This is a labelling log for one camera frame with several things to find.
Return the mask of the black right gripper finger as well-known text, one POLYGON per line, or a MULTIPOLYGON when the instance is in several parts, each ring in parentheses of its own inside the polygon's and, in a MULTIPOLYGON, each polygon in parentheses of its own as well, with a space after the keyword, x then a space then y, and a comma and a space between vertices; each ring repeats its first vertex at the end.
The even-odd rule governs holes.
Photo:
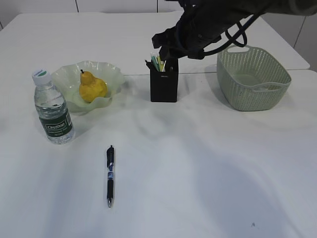
POLYGON ((160 45, 159 56, 162 60, 180 59, 188 56, 189 51, 177 45, 160 45))

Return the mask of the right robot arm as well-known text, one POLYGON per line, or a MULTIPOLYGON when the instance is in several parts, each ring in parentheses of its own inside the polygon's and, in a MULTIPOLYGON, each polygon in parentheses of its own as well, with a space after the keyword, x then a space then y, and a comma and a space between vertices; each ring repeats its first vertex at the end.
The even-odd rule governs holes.
POLYGON ((247 44, 246 29, 265 13, 311 16, 315 0, 181 0, 184 9, 172 28, 152 37, 162 60, 202 60, 231 44, 247 44))

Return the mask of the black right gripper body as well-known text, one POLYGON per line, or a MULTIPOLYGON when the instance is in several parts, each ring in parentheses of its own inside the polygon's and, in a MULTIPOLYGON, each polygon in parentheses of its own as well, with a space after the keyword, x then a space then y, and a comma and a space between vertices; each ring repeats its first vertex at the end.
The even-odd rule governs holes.
POLYGON ((204 48, 221 40, 226 33, 229 40, 233 37, 228 29, 233 25, 242 28, 240 20, 248 17, 245 0, 179 0, 183 14, 172 28, 152 37, 155 49, 160 45, 177 45, 187 49, 187 57, 203 58, 204 48))

